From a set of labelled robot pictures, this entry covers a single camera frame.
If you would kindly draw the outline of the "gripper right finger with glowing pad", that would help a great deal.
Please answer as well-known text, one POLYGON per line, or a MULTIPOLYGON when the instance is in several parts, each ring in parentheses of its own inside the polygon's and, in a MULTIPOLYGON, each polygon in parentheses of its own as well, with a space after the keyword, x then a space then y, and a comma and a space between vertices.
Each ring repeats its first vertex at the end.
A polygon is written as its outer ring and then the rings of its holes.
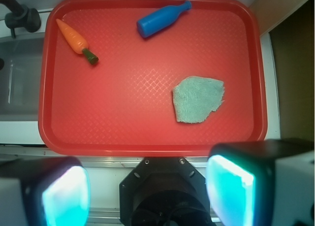
POLYGON ((315 144, 303 139, 219 143, 209 153, 206 189, 225 226, 312 226, 315 144))

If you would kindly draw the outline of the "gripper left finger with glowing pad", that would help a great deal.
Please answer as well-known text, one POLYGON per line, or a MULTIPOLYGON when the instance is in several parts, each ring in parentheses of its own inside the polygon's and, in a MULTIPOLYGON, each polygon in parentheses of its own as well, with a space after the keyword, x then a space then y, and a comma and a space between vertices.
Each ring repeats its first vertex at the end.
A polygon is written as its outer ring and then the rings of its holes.
POLYGON ((75 157, 0 162, 2 226, 84 226, 90 202, 89 175, 75 157))

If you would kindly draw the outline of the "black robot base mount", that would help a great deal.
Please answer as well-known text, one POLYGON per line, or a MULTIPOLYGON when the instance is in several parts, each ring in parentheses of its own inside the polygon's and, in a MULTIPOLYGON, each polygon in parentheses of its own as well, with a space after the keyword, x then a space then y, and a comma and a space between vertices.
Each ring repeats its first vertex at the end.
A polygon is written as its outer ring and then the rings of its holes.
POLYGON ((119 184, 125 226, 213 226, 205 177, 183 157, 145 157, 119 184))

